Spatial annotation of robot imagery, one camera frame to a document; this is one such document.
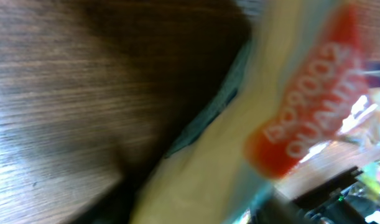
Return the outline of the white yellow wet wipes pack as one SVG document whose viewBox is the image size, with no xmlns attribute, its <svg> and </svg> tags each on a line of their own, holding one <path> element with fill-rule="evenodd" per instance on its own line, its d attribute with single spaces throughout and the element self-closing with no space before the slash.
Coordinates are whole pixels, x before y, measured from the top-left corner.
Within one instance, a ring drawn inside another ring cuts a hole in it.
<svg viewBox="0 0 380 224">
<path fill-rule="evenodd" d="M 338 141 L 380 151 L 380 1 L 264 1 L 219 94 L 174 141 L 129 221 L 243 221 Z"/>
</svg>

